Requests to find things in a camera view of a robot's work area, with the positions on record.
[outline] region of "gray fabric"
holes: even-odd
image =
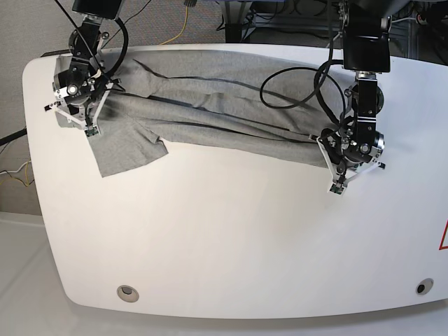
[[[167,154],[161,139],[233,148],[324,167],[309,135],[329,127],[316,101],[291,110],[265,107],[259,87],[290,62],[236,52],[135,52],[117,73],[126,94],[112,92],[99,117],[101,136],[89,138],[102,176],[146,165]],[[312,91],[314,72],[287,73],[267,86],[271,104],[287,105]],[[346,80],[338,78],[341,85]],[[339,92],[323,88],[342,111]]]

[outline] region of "white tabletop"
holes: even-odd
[[[320,65],[328,50],[173,45]],[[328,194],[329,172],[224,148],[166,143],[169,155],[101,178],[84,134],[62,129],[56,57],[24,70],[24,105],[43,219],[68,297],[145,314],[272,319],[350,314],[448,298],[446,78],[392,59],[379,77],[385,171]],[[434,279],[417,295],[417,284]],[[117,288],[138,290],[123,302]]]

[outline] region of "black cable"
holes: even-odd
[[[258,16],[259,18],[262,18],[262,19],[264,19],[264,20],[267,20],[267,22],[264,23],[264,25],[267,25],[267,24],[268,24],[269,22],[271,22],[272,19],[274,19],[274,18],[277,16],[277,14],[279,13],[279,3],[278,3],[278,2],[275,3],[275,12],[272,14],[271,17],[264,17],[264,16],[258,14],[258,13],[257,13],[256,11],[254,11],[254,10],[252,10],[252,13],[255,14],[255,16]]]
[[[4,138],[0,139],[0,146],[9,144],[10,142],[12,142],[12,141],[14,141],[16,139],[19,139],[21,137],[24,137],[27,134],[28,134],[28,132],[27,132],[27,128],[26,127],[24,129],[21,129],[18,132],[9,134],[8,136],[5,136]]]
[[[430,43],[431,48],[433,49],[435,55],[439,58],[439,60],[444,64],[448,66],[448,61],[442,56],[442,54],[440,53],[440,51],[437,48],[437,44],[439,44],[439,46],[442,46],[445,50],[448,50],[448,45],[446,44],[446,42],[444,40],[442,40],[439,36],[437,36],[437,34],[431,29],[431,27],[423,27],[423,32],[425,33],[425,35],[427,35],[428,37],[428,41]]]
[[[320,2],[321,4],[328,5],[327,0],[315,0],[317,2]],[[338,1],[332,1],[331,6],[333,6],[334,9],[339,10],[339,2]]]
[[[251,28],[251,25],[253,24],[253,16],[251,18],[247,19],[247,29],[246,29],[246,33],[244,33],[243,38],[241,39],[240,43],[244,42],[244,40],[247,39],[247,34],[249,33],[249,29]]]
[[[222,15],[221,18],[221,24],[218,26],[218,28],[215,29],[217,32],[224,29],[224,16]]]
[[[62,50],[45,52],[41,57],[59,56],[62,54],[69,54],[69,53],[70,53],[70,49],[62,49]]]
[[[59,6],[59,8],[61,9],[61,11],[64,13],[64,15],[66,16],[67,19],[69,19],[70,23],[73,25],[73,27],[75,27],[75,30],[78,32],[79,37],[81,38],[81,40],[83,40],[85,47],[87,48],[87,51],[89,52],[90,56],[93,57],[93,59],[95,60],[95,63],[98,66],[98,69],[101,71],[102,74],[105,74],[103,69],[101,68],[101,65],[98,62],[98,59],[95,57],[95,54],[93,53],[92,49],[89,46],[89,43],[87,43],[87,41],[85,40],[83,34],[81,33],[81,31],[79,30],[78,26],[76,25],[76,23],[73,21],[73,19],[71,18],[71,16],[67,13],[67,11],[65,10],[65,8],[61,5],[61,3],[58,0],[54,0],[54,2]]]
[[[132,20],[133,18],[135,18],[136,16],[138,16],[141,12],[143,12],[144,10],[145,10],[145,8],[146,7],[148,7],[148,5],[151,3],[151,1],[152,0],[148,0],[148,2],[145,4],[145,6],[143,6],[143,8],[141,9],[141,10],[139,10],[137,13],[135,13],[135,14],[133,14],[133,16],[131,16],[129,19],[127,19],[126,21],[125,21],[125,25],[130,21],[130,20]],[[112,35],[112,37],[103,45],[103,47],[101,48],[101,49],[103,49],[104,47],[106,47],[108,44],[109,44],[109,42],[111,42],[112,40],[113,40],[113,38],[115,37],[115,36],[117,36],[118,35],[118,33],[120,32],[120,30],[121,29],[119,29],[114,35]]]
[[[81,38],[81,40],[83,40],[85,47],[87,48],[87,51],[89,52],[90,56],[93,57],[93,60],[95,61],[95,63],[97,64],[98,70],[101,72],[101,74],[110,82],[116,84],[121,90],[126,91],[120,84],[114,82],[111,77],[104,72],[101,64],[98,62],[98,59],[95,57],[95,54],[93,53],[92,49],[89,46],[89,43],[87,43],[87,41],[85,40],[83,34],[81,33],[81,31],[79,30],[78,26],[76,25],[76,23],[73,21],[73,19],[71,18],[71,16],[67,13],[67,11],[65,10],[65,8],[61,5],[61,3],[58,0],[54,0],[54,2],[59,6],[59,8],[61,9],[61,11],[64,13],[64,15],[66,16],[67,19],[69,19],[70,23],[73,25],[73,27],[75,28],[75,30],[78,32],[78,36]]]
[[[314,14],[314,16],[321,16],[322,14],[325,13],[325,11],[327,10],[328,4],[325,4],[325,7],[323,7],[321,9],[321,11],[317,12],[316,14]]]
[[[328,63],[330,63],[330,66],[332,65],[343,65],[343,61],[341,59],[333,59],[331,62],[327,61],[325,63],[323,63],[321,65],[321,67],[318,69],[318,71],[316,72],[316,75],[314,76],[314,87],[317,88],[319,85],[319,81],[321,79],[322,73],[324,71],[324,69],[327,67]],[[336,85],[339,93],[342,96],[342,102],[343,102],[343,107],[342,107],[342,114],[345,113],[347,106],[345,104],[345,96],[344,93],[341,89],[341,87],[339,85]],[[331,108],[326,104],[325,99],[322,96],[322,92],[320,90],[320,88],[318,89],[318,92],[316,93],[316,98],[319,102],[319,105],[321,106],[321,108],[323,109],[323,111],[325,112],[325,114],[328,116],[328,118],[331,120],[331,122],[337,126],[340,125],[340,121],[339,119],[335,116],[335,114],[333,113],[333,111],[331,110]]]
[[[10,142],[8,142],[8,143],[3,147],[3,149],[2,149],[1,152],[0,152],[0,155],[6,150],[6,147],[8,147],[9,144],[10,144]]]
[[[401,8],[401,9],[397,12],[398,16],[397,16],[397,17],[394,17],[393,19],[394,19],[394,20],[399,20],[399,19],[404,19],[404,18],[408,18],[409,16],[411,16],[411,14],[414,12],[414,9],[415,9],[415,3],[414,3],[413,1],[411,1],[408,5],[410,5],[410,8],[411,8],[411,10],[410,10],[410,12],[409,12],[408,14],[406,14],[405,16],[400,16],[400,12],[401,12],[403,9],[405,9],[405,8]]]
[[[107,76],[109,76],[109,77],[113,77],[113,75],[115,75],[115,72],[118,70],[120,65],[123,63],[123,60],[126,57],[127,47],[129,46],[129,34],[127,33],[125,24],[123,23],[123,21],[120,18],[118,18],[116,20],[116,22],[117,22],[118,26],[120,27],[121,31],[123,32],[124,42],[123,42],[123,48],[121,49],[121,53],[120,53],[120,56],[119,56],[117,62],[114,64],[114,66],[112,66],[112,69],[107,72]]]
[[[321,143],[323,144],[323,147],[325,147],[325,150],[328,153],[328,156],[330,157],[330,160],[335,165],[338,165],[342,161],[342,156],[336,153],[335,148],[333,148],[330,145],[330,142],[328,140],[329,137],[335,134],[335,131],[333,131],[330,128],[324,128],[322,129],[321,133]]]
[[[328,40],[327,36],[321,36],[321,35],[312,33],[310,31],[288,31],[288,30],[282,30],[282,29],[272,28],[272,27],[257,27],[257,29],[268,29],[268,30],[272,30],[274,32],[279,32],[279,33],[283,33],[283,34],[304,34],[304,35],[310,35],[310,36],[316,37],[321,40],[326,40],[326,41]]]
[[[2,170],[2,171],[0,171],[0,174],[1,173],[7,173],[7,175],[9,175],[9,177],[13,177],[12,175],[11,175],[11,173],[9,172],[9,171],[7,171],[7,170]]]
[[[288,0],[283,1],[283,7],[277,14],[282,14],[284,11],[286,11],[286,4],[288,3]]]
[[[290,12],[290,14],[296,12],[298,15],[301,15],[301,12],[297,9],[299,6],[300,0],[293,0],[293,10]]]
[[[443,32],[440,32],[437,30],[437,27],[434,27],[433,25],[430,25],[427,29],[429,34],[432,36],[433,40],[439,43],[439,46],[443,47],[445,50],[448,50],[448,42],[444,40],[440,35],[445,37],[445,34]]]
[[[319,82],[319,84],[314,88],[314,91],[311,94],[309,94],[308,97],[306,97],[302,101],[298,101],[297,103],[294,103],[292,105],[275,106],[275,105],[268,104],[265,101],[265,98],[263,97],[263,93],[264,93],[264,89],[265,89],[266,84],[268,84],[269,81],[271,79],[273,79],[274,77],[276,77],[276,76],[278,76],[278,75],[280,75],[280,74],[282,74],[284,72],[287,72],[287,71],[298,70],[298,68],[294,67],[294,68],[288,68],[288,69],[280,70],[280,71],[274,73],[273,75],[269,76],[263,82],[263,84],[261,85],[261,88],[260,88],[260,100],[266,107],[269,107],[270,109],[281,109],[281,110],[294,109],[295,107],[297,107],[297,106],[299,106],[301,104],[305,104],[306,102],[308,102],[321,89],[323,83],[325,82],[325,79],[328,77],[328,72],[330,71],[330,67],[331,67],[331,61],[333,60],[334,41],[333,41],[333,38],[332,38],[333,37],[332,16],[333,16],[333,11],[332,11],[332,7],[331,7],[331,0],[328,0],[327,19],[328,19],[328,38],[330,39],[330,51],[328,53],[328,63],[327,63],[327,65],[326,65],[326,67],[325,67],[325,69],[323,71],[322,79]]]

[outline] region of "white cable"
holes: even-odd
[[[392,23],[398,23],[402,21],[415,21],[417,22],[417,19],[415,17],[404,17],[403,19],[393,20]]]
[[[336,42],[336,40],[339,38],[339,36],[341,36],[341,32],[337,33],[337,35],[334,37],[333,42]]]
[[[27,163],[31,164],[31,161],[26,161],[16,171],[12,171],[12,170],[11,171],[3,171],[3,172],[0,173],[0,175],[3,175],[3,174],[16,174],[16,173],[20,172],[23,169],[23,167],[25,167],[27,165]]]

